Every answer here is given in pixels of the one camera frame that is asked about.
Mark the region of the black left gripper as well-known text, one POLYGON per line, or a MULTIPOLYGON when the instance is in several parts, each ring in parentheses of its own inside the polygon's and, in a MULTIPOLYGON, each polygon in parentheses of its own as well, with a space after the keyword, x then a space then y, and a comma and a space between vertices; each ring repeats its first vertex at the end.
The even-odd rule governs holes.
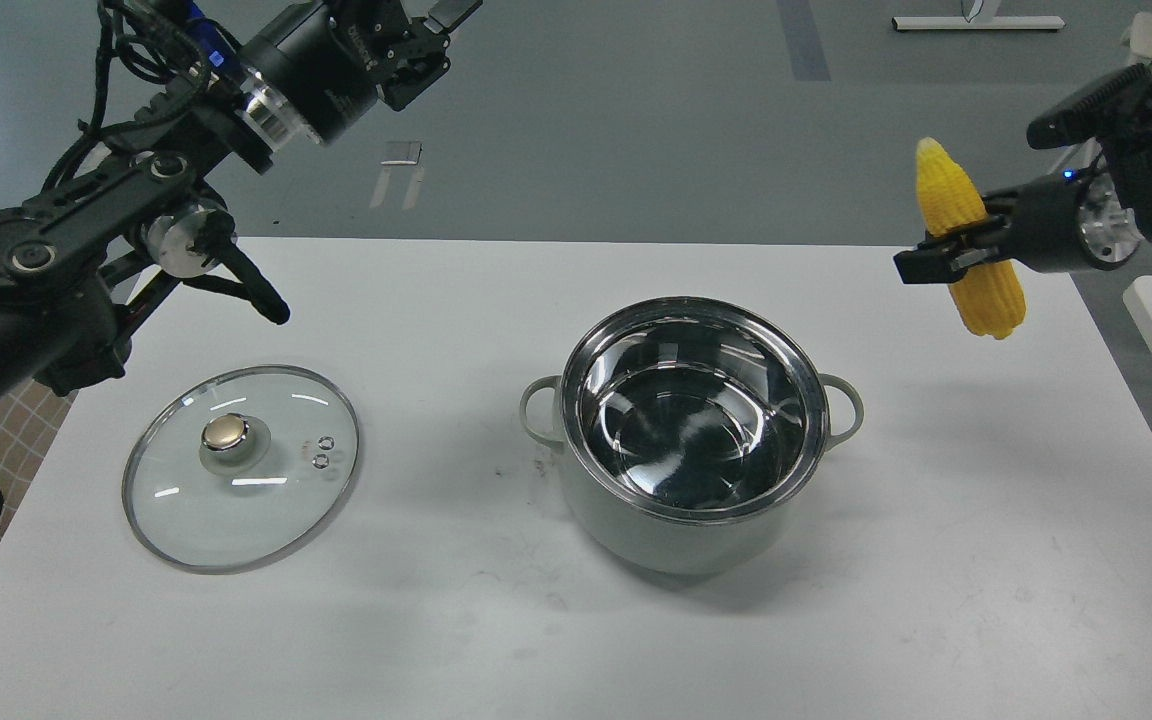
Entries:
POLYGON ((440 0, 410 15, 401 1, 291 3, 238 50, 278 109, 329 145, 376 104, 406 109, 450 68, 447 51, 483 0, 440 0))

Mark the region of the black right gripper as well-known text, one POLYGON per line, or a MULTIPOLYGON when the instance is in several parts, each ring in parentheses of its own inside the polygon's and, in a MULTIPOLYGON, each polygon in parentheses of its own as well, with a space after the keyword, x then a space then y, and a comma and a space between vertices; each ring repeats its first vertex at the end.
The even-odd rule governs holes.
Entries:
POLYGON ((1041 273, 1087 272, 1079 209, 1087 179, 1056 173, 983 196, 987 213, 934 213, 918 247, 893 255, 904 285, 954 285, 969 270, 1016 260, 1041 273))

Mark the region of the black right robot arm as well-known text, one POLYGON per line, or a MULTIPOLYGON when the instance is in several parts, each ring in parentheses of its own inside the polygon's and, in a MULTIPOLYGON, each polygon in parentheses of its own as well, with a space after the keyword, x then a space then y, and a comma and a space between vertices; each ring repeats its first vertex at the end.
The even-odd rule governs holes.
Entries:
POLYGON ((1032 149, 1089 145, 1083 168, 979 194, 940 143, 915 151, 925 237, 895 256, 905 285, 952 285, 1016 262, 1039 273, 1112 272, 1152 243, 1152 67, 1079 88, 1026 127, 1032 149))

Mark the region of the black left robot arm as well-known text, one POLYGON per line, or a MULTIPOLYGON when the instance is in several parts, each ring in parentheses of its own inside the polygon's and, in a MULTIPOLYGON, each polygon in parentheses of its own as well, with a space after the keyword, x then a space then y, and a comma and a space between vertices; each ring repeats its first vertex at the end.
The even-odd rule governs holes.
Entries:
POLYGON ((180 285, 288 323, 207 174, 228 156, 264 173, 297 135, 328 145, 376 103, 407 108, 477 3, 305 1, 248 41, 194 1, 96 10, 91 118, 41 191, 0 210, 0 397, 123 377, 132 333, 180 285))

